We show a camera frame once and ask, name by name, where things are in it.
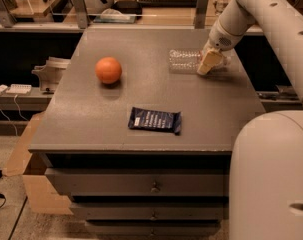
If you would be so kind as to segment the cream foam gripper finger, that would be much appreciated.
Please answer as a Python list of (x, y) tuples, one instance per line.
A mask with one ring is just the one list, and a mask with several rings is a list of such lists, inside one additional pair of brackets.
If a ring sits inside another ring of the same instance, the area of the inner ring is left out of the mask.
[(223, 55), (217, 50), (206, 51), (199, 63), (197, 73), (199, 75), (206, 75), (213, 67), (217, 66), (223, 60)]

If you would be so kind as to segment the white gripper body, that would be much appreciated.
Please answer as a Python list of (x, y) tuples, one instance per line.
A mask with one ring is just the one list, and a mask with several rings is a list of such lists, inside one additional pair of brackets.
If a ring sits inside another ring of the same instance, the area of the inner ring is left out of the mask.
[(209, 32), (208, 40), (204, 45), (204, 49), (228, 51), (233, 49), (241, 39), (242, 36), (227, 32), (221, 25), (220, 21), (217, 20)]

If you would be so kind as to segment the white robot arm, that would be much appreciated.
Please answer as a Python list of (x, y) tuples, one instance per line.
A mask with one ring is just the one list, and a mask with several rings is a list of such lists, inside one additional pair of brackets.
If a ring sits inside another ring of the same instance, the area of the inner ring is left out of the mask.
[(229, 240), (303, 240), (303, 15), (288, 0), (230, 0), (211, 28), (198, 69), (221, 64), (253, 25), (290, 88), (262, 95), (267, 113), (238, 134), (229, 172)]

